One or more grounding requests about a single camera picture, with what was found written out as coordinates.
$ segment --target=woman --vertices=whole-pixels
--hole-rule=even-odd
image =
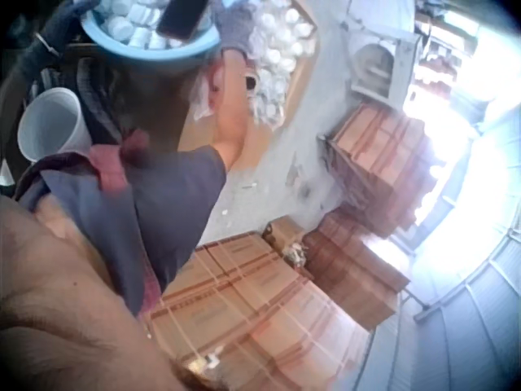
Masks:
[[[11,74],[19,96],[0,95],[2,116],[97,4],[60,6]],[[21,180],[18,204],[0,198],[0,361],[18,384],[211,389],[172,367],[135,317],[187,262],[243,149],[252,13],[245,2],[213,9],[225,76],[211,146],[153,156],[138,134],[121,147],[43,159]]]

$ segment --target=stacked boxes on pallet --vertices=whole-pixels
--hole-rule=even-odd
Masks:
[[[362,104],[330,141],[328,161],[344,185],[346,201],[375,232],[388,237],[408,229],[440,163],[425,124],[376,103]]]
[[[315,284],[366,330],[396,312],[397,293],[409,283],[409,258],[396,245],[342,209],[328,213],[304,245]]]
[[[231,389],[326,389],[369,335],[254,233],[198,248],[148,319],[187,366],[219,352],[204,374]]]

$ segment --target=white ceramic cup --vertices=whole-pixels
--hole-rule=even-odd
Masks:
[[[33,163],[59,152],[88,152],[92,139],[76,94],[59,87],[34,99],[20,120],[18,145]]]

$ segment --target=mobile phone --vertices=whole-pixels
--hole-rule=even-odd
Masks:
[[[157,33],[179,41],[188,41],[197,29],[208,0],[172,0],[164,10]]]

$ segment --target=hand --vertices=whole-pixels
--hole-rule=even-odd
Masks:
[[[80,16],[100,2],[101,0],[65,0],[56,8],[40,32],[40,37],[48,47],[42,40],[35,38],[20,60],[20,69],[27,82],[31,83],[43,68],[51,66],[63,54],[65,46],[79,32]]]
[[[211,0],[211,4],[222,50],[235,49],[247,56],[254,25],[253,5],[246,0],[238,0],[228,8],[222,5],[222,0]]]

